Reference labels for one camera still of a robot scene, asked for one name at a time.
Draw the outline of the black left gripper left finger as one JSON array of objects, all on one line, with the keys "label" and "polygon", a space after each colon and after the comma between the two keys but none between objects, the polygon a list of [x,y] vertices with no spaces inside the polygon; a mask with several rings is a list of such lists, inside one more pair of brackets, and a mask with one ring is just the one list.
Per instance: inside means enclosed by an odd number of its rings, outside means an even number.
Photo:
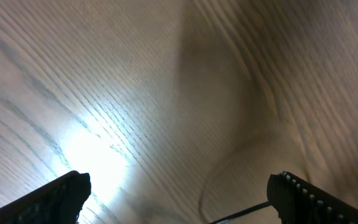
[{"label": "black left gripper left finger", "polygon": [[90,195],[90,175],[73,170],[1,207],[0,224],[77,224]]}]

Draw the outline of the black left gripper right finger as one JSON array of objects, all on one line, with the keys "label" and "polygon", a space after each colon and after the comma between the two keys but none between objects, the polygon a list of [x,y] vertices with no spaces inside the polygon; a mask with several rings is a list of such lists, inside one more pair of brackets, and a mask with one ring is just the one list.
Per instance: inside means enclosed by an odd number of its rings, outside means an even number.
[{"label": "black left gripper right finger", "polygon": [[270,175],[267,198],[287,224],[358,224],[358,209],[290,172]]}]

